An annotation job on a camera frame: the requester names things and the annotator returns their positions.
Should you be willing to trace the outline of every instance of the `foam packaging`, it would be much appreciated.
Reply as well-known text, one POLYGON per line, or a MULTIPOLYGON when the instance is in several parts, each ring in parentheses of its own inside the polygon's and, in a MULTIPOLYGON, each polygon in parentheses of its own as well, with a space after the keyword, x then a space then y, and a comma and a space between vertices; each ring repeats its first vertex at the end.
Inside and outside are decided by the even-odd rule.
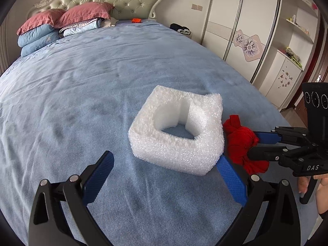
POLYGON ((157 86, 129 129, 133 154, 147 162, 205 175, 223 153, 222 98, 157 86), (185 125, 195 139, 179 138, 162 130, 185 125))

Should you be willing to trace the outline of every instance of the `orange object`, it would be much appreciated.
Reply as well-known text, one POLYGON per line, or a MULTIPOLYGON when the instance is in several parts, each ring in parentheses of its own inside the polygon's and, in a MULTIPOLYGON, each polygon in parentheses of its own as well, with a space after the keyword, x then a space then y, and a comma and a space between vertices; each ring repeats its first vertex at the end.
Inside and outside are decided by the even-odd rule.
POLYGON ((134 18, 134 19, 132 19, 132 23, 141 23, 141 19, 140 18, 134 18))

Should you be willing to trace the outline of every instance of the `folded blanket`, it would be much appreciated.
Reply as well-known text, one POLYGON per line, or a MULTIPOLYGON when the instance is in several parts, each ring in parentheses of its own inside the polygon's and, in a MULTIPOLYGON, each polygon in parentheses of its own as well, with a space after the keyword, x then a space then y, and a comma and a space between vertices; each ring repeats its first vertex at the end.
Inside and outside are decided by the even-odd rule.
POLYGON ((37 41, 54 30, 55 28, 50 24, 43 24, 31 29, 18 37, 18 46, 24 47, 25 45, 37 41))
POLYGON ((63 34, 63 36, 66 37, 73 34, 79 34, 87 30, 97 29, 100 28, 102 20, 102 18, 94 18, 86 21, 77 22, 60 29, 59 33, 63 34))
POLYGON ((58 33, 58 29, 56 29, 51 33, 43 36, 42 38, 36 40, 35 42, 25 45, 22 48, 21 57, 25 57, 31 53, 34 53, 35 51, 43 48, 44 46, 47 46, 48 44, 57 41, 58 39, 59 39, 59 33, 58 33))

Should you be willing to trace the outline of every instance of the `red cloth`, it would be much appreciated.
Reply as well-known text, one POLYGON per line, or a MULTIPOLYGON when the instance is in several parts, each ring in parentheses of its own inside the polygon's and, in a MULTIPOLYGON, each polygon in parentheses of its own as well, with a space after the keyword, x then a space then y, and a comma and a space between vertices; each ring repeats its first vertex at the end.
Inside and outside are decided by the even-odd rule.
POLYGON ((248 150, 260 141, 253 131, 240 125, 238 115, 231 115, 223 124, 228 135, 229 158, 238 165, 242 165, 248 174, 264 173, 268 170, 268 161, 251 161, 248 159, 248 150))

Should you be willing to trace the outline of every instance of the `pink pillow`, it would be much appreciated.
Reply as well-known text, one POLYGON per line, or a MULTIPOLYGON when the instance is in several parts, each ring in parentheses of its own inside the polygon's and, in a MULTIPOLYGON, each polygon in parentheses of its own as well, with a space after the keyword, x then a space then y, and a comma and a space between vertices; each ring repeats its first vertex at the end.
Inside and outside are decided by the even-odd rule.
POLYGON ((17 35, 21 35, 25 32, 28 32, 31 29, 34 29, 43 24, 50 24, 55 26, 56 21, 66 12, 64 9, 49 9, 44 12, 40 12, 29 18, 23 26, 21 26, 17 35))
POLYGON ((114 6, 107 2, 87 2, 74 6, 58 19, 55 28, 64 28, 93 18, 110 19, 109 11, 113 8, 114 6))

